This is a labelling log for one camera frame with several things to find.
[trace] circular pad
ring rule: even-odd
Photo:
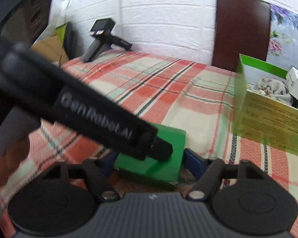
[[[286,190],[257,179],[238,180],[218,191],[212,209],[228,228],[262,236],[288,231],[298,214],[297,202]]]
[[[33,182],[10,201],[14,226],[33,236],[66,234],[85,224],[94,211],[91,194],[60,180]]]

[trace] blue object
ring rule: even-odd
[[[200,179],[208,167],[207,159],[196,154],[192,149],[185,149],[183,154],[183,165],[192,173],[196,180]]]
[[[105,158],[99,160],[102,162],[102,174],[108,178],[112,172],[114,171],[114,163],[118,157],[118,152],[112,152],[110,155],[106,156]]]

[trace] gray textured surface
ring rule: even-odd
[[[102,204],[80,229],[58,238],[242,238],[219,224],[203,203],[180,193],[129,193],[118,202]],[[271,238],[291,238],[287,233]],[[17,234],[15,238],[33,238]]]

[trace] red plaid fabric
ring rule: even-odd
[[[92,63],[73,59],[62,68],[142,119],[186,130],[186,146],[203,157],[217,156],[232,164],[252,160],[298,201],[298,157],[231,134],[234,73],[186,60],[118,51],[104,53]],[[0,225],[6,237],[15,232],[7,203],[22,186],[58,159],[80,163],[103,149],[45,121],[30,140],[28,159],[0,190]],[[115,176],[111,181],[121,194],[158,191]],[[186,193],[193,182],[183,170],[178,190]],[[292,234],[298,237],[298,218]]]

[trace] yellow-green box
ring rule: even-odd
[[[298,109],[250,89],[246,67],[278,79],[286,79],[287,74],[277,66],[240,55],[234,84],[233,133],[298,156]]]

